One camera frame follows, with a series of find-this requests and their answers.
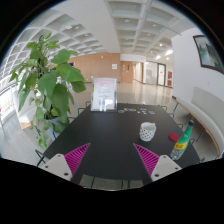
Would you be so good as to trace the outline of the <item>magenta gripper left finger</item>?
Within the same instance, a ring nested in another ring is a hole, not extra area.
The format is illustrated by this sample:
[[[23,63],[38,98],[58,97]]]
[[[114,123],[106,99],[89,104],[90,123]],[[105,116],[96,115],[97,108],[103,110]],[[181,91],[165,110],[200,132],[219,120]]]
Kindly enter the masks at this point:
[[[56,154],[45,165],[42,166],[42,169],[70,181],[79,167],[89,146],[90,144],[87,143],[65,155]]]

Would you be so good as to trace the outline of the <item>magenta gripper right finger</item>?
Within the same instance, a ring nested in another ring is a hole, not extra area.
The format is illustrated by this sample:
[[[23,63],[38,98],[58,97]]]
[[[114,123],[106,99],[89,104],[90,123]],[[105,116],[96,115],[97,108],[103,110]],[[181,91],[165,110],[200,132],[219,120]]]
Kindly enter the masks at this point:
[[[138,144],[134,144],[134,147],[136,148],[152,181],[159,180],[181,170],[181,167],[168,155],[159,156]]]

